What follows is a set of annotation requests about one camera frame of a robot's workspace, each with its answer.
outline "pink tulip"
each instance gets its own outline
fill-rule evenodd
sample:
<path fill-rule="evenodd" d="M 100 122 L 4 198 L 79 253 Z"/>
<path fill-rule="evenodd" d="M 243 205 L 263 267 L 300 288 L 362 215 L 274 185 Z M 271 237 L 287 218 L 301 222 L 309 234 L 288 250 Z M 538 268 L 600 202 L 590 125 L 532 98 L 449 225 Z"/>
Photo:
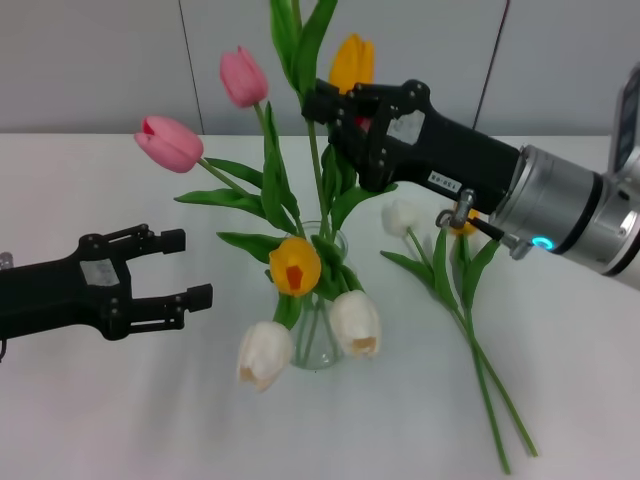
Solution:
<path fill-rule="evenodd" d="M 168 117 L 145 117 L 142 133 L 133 138 L 151 160 L 176 173 L 191 170 L 204 152 L 200 137 Z"/>
<path fill-rule="evenodd" d="M 240 108 L 251 107 L 267 98 L 269 84 L 249 50 L 225 53 L 220 59 L 220 80 L 231 101 Z"/>

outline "blue indicator light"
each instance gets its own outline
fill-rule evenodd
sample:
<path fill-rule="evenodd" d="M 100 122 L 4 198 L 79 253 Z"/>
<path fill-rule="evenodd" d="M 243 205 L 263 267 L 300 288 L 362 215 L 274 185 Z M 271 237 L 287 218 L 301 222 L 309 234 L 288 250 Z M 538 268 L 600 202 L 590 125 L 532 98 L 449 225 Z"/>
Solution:
<path fill-rule="evenodd" d="M 547 237 L 533 237 L 531 243 L 534 247 L 540 247 L 545 250 L 553 250 L 554 247 L 553 242 Z"/>

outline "yellow tulip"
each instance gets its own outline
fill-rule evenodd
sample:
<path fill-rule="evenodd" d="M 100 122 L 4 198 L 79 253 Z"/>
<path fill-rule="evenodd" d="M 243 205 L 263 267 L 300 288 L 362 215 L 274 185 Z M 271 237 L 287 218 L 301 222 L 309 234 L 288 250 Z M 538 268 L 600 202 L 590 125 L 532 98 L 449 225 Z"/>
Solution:
<path fill-rule="evenodd" d="M 476 210 L 471 210 L 469 212 L 469 218 L 476 218 L 479 215 L 479 213 Z M 456 235 L 471 235 L 473 233 L 475 233 L 476 231 L 476 227 L 474 227 L 473 225 L 471 225 L 469 222 L 464 224 L 464 227 L 462 228 L 452 228 L 451 231 L 453 233 L 455 233 Z"/>
<path fill-rule="evenodd" d="M 322 264 L 313 246 L 304 238 L 290 237 L 269 254 L 271 278 L 280 293 L 301 297 L 320 280 Z"/>
<path fill-rule="evenodd" d="M 356 83 L 373 83 L 374 46 L 355 33 L 342 44 L 333 60 L 329 83 L 345 94 Z"/>

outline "red tulip center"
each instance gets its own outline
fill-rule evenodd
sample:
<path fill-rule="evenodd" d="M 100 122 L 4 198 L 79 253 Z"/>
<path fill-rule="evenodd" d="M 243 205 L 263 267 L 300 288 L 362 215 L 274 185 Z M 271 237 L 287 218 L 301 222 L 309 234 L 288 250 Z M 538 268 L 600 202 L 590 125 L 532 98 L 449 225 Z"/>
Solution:
<path fill-rule="evenodd" d="M 153 131 L 153 128 L 149 126 L 149 123 L 147 123 L 146 120 L 142 123 L 142 131 L 147 135 L 155 135 L 156 133 Z"/>
<path fill-rule="evenodd" d="M 302 270 L 297 265 L 287 267 L 287 280 L 292 290 L 300 290 L 302 284 Z"/>

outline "white wall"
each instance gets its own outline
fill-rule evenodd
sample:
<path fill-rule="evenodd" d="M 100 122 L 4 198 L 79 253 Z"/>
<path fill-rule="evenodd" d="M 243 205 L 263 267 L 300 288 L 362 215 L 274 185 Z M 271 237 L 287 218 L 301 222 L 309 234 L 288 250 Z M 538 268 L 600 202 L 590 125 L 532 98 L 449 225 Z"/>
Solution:
<path fill-rule="evenodd" d="M 315 0 L 301 3 L 308 13 Z M 505 4 L 340 0 L 318 73 L 359 32 L 376 42 L 378 82 L 417 77 L 442 113 L 470 124 Z M 302 133 L 267 10 L 267 0 L 3 0 L 0 132 L 131 132 L 148 113 L 200 131 L 197 92 L 206 133 L 255 133 L 218 78 L 222 52 L 243 44 L 267 71 L 281 132 Z M 640 60 L 639 19 L 637 0 L 514 0 L 479 129 L 607 133 L 617 89 Z"/>
<path fill-rule="evenodd" d="M 0 132 L 200 131 L 178 0 L 2 0 Z"/>
<path fill-rule="evenodd" d="M 640 61 L 638 0 L 514 0 L 478 128 L 608 134 L 618 89 Z"/>

